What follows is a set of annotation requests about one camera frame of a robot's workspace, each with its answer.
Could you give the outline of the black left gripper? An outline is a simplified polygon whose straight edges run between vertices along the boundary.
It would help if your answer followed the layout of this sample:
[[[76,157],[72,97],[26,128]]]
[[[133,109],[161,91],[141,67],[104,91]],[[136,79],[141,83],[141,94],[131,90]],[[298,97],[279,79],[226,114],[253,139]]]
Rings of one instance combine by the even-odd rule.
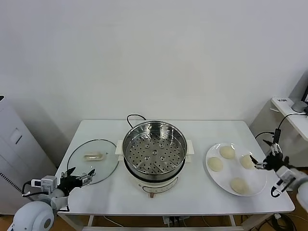
[[[70,193],[74,188],[80,188],[85,185],[89,185],[95,176],[95,169],[92,169],[89,173],[83,173],[81,176],[71,176],[75,171],[75,167],[68,169],[61,173],[60,184],[58,189],[64,193]]]

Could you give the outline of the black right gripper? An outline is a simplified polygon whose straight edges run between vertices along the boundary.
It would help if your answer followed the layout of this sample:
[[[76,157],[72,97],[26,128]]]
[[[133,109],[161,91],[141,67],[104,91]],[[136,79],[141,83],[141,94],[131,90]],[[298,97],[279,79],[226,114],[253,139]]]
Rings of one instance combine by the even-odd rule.
[[[268,155],[264,162],[257,161],[252,155],[250,155],[251,161],[254,167],[259,170],[274,170],[277,172],[282,166],[289,166],[289,157],[282,157],[282,150],[278,143],[263,140],[271,150],[272,155]]]

